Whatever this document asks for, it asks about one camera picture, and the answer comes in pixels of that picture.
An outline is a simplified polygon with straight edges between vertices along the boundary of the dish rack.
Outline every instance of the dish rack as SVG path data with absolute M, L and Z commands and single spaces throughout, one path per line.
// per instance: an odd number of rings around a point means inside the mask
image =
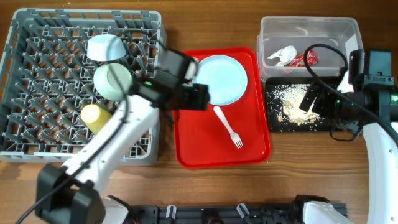
M 152 34 L 147 37 L 138 31 Z M 119 102 L 95 89 L 95 70 L 106 62 L 86 56 L 90 37 L 119 36 L 126 56 L 117 63 L 132 75 L 153 75 L 166 41 L 155 11 L 20 9 L 14 14 L 0 63 L 0 160 L 60 162 L 84 147 L 93 134 L 80 119 L 94 103 L 113 112 Z M 158 158 L 160 121 L 120 163 L 152 165 Z

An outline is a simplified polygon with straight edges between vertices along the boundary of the wood grain surface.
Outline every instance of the wood grain surface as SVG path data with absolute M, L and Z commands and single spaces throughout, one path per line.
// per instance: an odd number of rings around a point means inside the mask
M 248 46 L 256 51 L 264 16 L 353 17 L 364 46 L 391 50 L 392 72 L 398 71 L 398 1 L 394 0 L 2 0 L 0 49 L 14 11 L 22 7 L 159 11 L 168 45 L 179 50 Z M 267 163 L 186 170 L 175 159 L 172 127 L 164 123 L 161 131 L 159 162 L 152 167 L 121 166 L 104 195 L 116 195 L 132 205 L 183 206 L 289 202 L 297 194 L 312 194 L 346 203 L 350 219 L 366 223 L 369 171 L 362 137 L 336 142 L 328 133 L 275 133 Z M 42 166 L 0 162 L 0 223 L 15 222 L 34 202 Z M 26 223 L 42 222 L 31 215 Z

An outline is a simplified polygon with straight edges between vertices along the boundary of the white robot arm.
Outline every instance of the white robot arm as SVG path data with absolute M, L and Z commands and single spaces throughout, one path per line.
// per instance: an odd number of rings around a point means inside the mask
M 128 96 L 130 111 L 126 124 L 121 127 L 119 134 L 108 143 L 107 147 L 98 154 L 90 166 L 80 172 L 75 178 L 81 183 L 87 180 L 94 183 L 94 189 L 102 193 L 109 177 L 118 168 L 121 156 L 159 120 L 159 109 L 151 106 L 151 102 L 141 96 Z M 112 118 L 102 130 L 73 158 L 67 160 L 62 166 L 67 167 L 66 173 L 71 175 L 83 162 L 94 154 L 119 126 L 124 115 L 125 102 L 123 101 Z
M 398 131 L 398 123 L 392 123 Z M 380 125 L 364 126 L 364 138 L 369 159 L 368 224 L 394 224 L 398 219 L 398 149 Z M 306 202 L 305 224 L 353 223 L 325 202 Z

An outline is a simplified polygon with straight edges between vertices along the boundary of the clear plastic container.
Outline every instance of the clear plastic container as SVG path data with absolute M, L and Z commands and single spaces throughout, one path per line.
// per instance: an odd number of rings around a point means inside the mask
M 293 45 L 297 55 L 313 44 L 327 44 L 343 52 L 346 57 L 352 50 L 361 49 L 362 39 L 358 23 L 352 18 L 338 17 L 280 17 L 266 16 L 261 20 L 257 37 L 257 59 L 262 81 L 270 77 L 307 77 L 305 67 L 276 67 L 279 58 L 267 59 L 274 52 Z M 335 76 L 343 60 L 326 48 L 314 48 L 318 63 L 312 65 L 319 76 Z

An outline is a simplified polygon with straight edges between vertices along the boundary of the light green cup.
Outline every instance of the light green cup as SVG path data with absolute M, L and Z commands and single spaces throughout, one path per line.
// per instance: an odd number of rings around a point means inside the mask
M 123 93 L 114 76 L 120 81 L 123 91 L 128 94 L 132 84 L 132 76 L 125 66 L 118 63 L 102 65 L 97 68 L 93 77 L 94 86 L 104 98 L 108 100 L 122 100 Z

